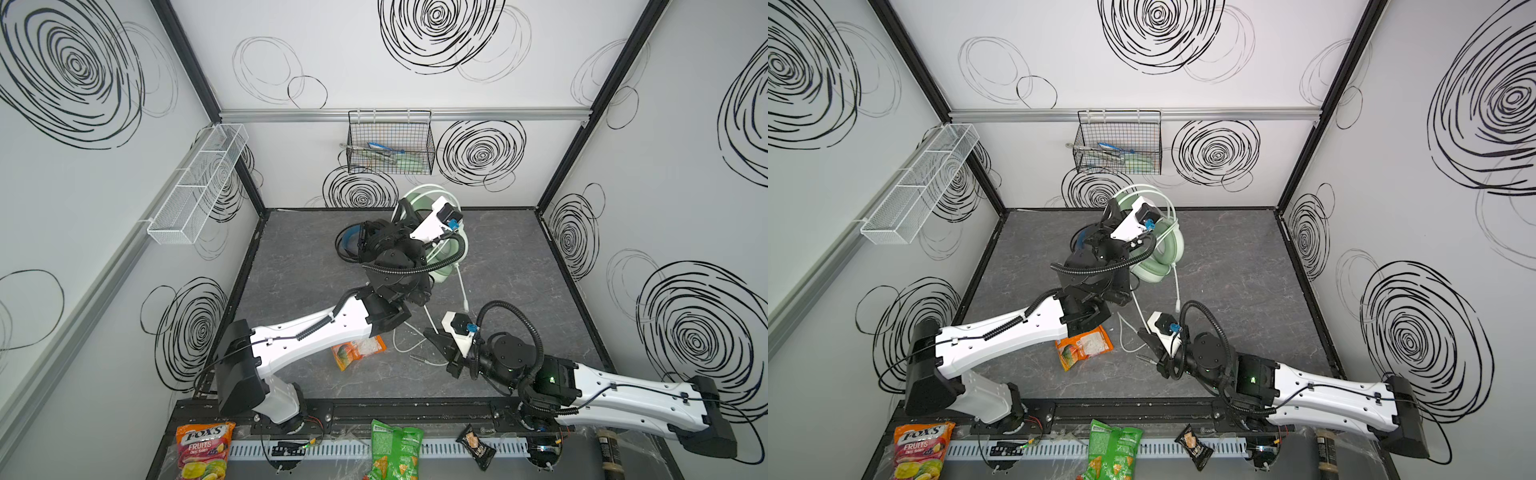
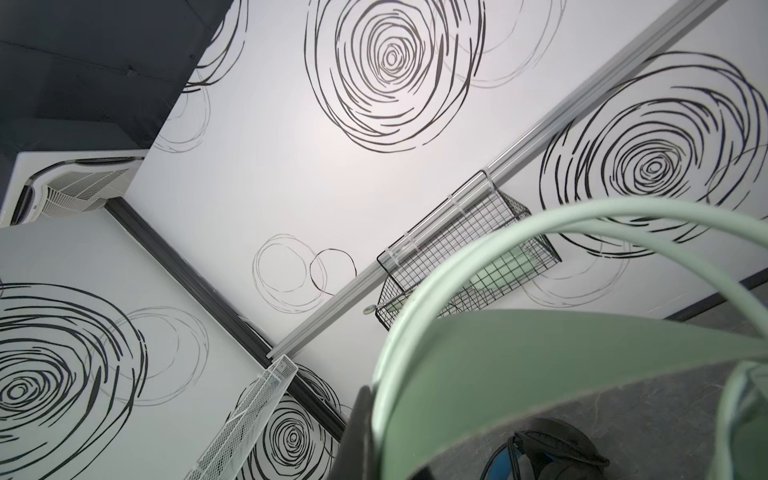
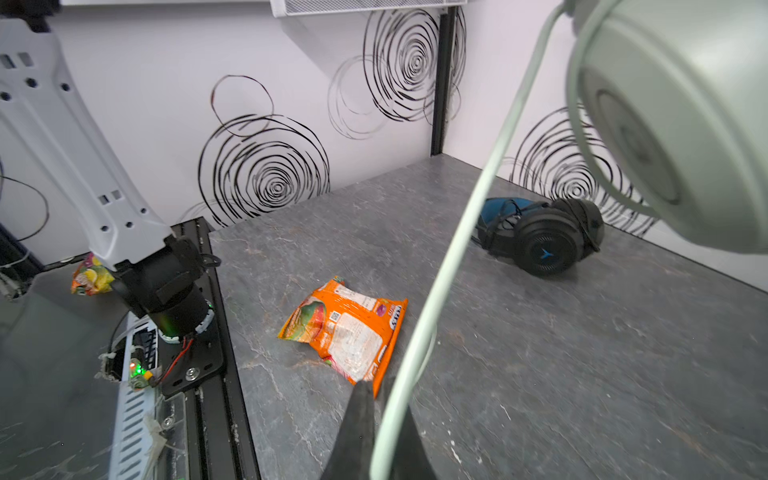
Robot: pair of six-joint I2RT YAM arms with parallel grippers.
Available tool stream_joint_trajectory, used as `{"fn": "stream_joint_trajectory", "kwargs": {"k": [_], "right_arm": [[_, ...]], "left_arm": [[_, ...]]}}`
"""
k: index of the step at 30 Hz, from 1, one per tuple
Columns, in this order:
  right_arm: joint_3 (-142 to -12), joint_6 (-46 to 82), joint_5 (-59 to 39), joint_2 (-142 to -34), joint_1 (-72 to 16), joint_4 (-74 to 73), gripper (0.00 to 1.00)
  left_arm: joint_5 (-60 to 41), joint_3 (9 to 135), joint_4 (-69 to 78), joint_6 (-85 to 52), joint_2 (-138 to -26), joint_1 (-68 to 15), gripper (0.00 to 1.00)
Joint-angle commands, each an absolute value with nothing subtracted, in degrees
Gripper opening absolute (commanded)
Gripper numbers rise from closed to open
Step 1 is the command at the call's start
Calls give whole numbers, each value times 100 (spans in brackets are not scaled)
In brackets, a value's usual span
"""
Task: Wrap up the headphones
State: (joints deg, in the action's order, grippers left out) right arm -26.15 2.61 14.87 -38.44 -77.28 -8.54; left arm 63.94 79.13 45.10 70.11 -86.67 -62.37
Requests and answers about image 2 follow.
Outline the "black gaming headphones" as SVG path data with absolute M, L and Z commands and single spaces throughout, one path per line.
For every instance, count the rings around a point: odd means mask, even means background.
M 534 418 L 492 454 L 481 479 L 605 479 L 610 460 L 575 426 Z

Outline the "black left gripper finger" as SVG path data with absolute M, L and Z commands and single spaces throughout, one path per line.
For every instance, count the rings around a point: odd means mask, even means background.
M 371 417 L 374 396 L 363 386 L 356 397 L 339 450 L 328 475 L 330 480 L 372 480 L 375 460 Z

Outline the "mint green headphones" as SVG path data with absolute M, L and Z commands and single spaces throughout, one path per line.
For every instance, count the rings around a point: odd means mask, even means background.
M 658 375 L 733 362 L 719 407 L 710 477 L 767 475 L 767 338 L 670 321 L 554 310 L 444 316 L 458 290 L 504 251 L 544 233 L 595 233 L 660 253 L 714 286 L 761 333 L 766 308 L 739 282 L 677 244 L 620 224 L 675 219 L 767 242 L 767 226 L 670 199 L 580 202 L 475 241 L 438 267 L 391 329 L 372 381 L 375 467 L 406 479 L 441 451 L 508 421 Z

